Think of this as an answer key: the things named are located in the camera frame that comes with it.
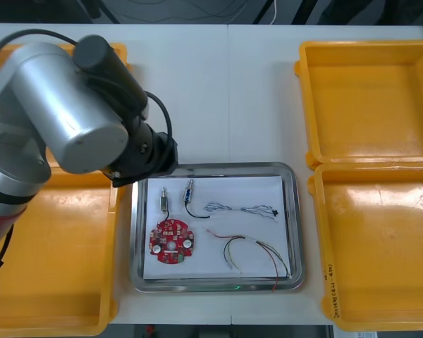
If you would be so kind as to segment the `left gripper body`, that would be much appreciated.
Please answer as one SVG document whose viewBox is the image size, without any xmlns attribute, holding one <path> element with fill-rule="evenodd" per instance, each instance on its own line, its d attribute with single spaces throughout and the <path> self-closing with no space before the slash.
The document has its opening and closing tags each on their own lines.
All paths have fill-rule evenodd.
<svg viewBox="0 0 423 338">
<path fill-rule="evenodd" d="M 177 144 L 165 132 L 131 139 L 112 163 L 112 185 L 123 187 L 149 177 L 170 175 L 178 165 Z"/>
</svg>

